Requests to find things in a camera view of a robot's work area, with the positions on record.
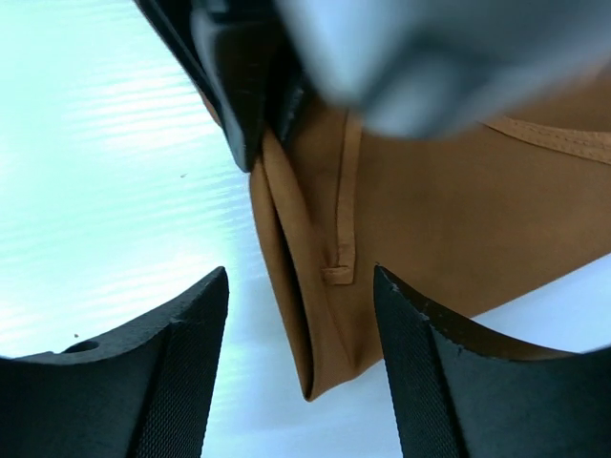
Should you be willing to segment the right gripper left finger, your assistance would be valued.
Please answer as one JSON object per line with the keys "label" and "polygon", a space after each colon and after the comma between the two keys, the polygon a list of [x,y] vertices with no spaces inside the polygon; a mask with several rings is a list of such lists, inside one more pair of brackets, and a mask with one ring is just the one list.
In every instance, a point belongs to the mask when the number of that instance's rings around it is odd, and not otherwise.
{"label": "right gripper left finger", "polygon": [[217,268],[60,353],[1,362],[5,457],[198,457],[228,311]]}

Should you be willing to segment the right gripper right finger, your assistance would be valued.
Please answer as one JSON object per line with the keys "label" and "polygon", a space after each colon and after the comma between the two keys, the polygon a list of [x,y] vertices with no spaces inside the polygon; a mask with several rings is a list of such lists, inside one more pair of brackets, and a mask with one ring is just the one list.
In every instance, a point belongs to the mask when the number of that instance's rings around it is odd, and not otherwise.
{"label": "right gripper right finger", "polygon": [[493,331],[383,266],[375,315],[407,457],[606,457],[610,352],[569,353]]}

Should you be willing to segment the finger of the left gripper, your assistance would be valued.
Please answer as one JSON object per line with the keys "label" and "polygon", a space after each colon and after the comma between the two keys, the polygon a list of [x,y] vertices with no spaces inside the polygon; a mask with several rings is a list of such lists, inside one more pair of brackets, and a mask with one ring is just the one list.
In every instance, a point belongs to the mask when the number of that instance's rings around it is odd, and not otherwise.
{"label": "finger of the left gripper", "polygon": [[314,91],[289,40],[274,1],[271,13],[271,52],[266,79],[266,121],[283,146],[295,136]]}
{"label": "finger of the left gripper", "polygon": [[264,129],[266,81],[277,50],[271,1],[137,1],[213,106],[237,166],[252,170]]}

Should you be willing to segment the brown cloth napkin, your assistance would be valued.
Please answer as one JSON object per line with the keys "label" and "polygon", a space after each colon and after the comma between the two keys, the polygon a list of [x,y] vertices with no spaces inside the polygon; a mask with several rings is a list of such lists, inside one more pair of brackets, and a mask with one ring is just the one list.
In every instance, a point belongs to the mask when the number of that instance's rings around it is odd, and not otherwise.
{"label": "brown cloth napkin", "polygon": [[610,85],[446,140],[393,140],[312,101],[250,175],[260,246],[303,394],[381,359],[373,270],[472,317],[610,251]]}

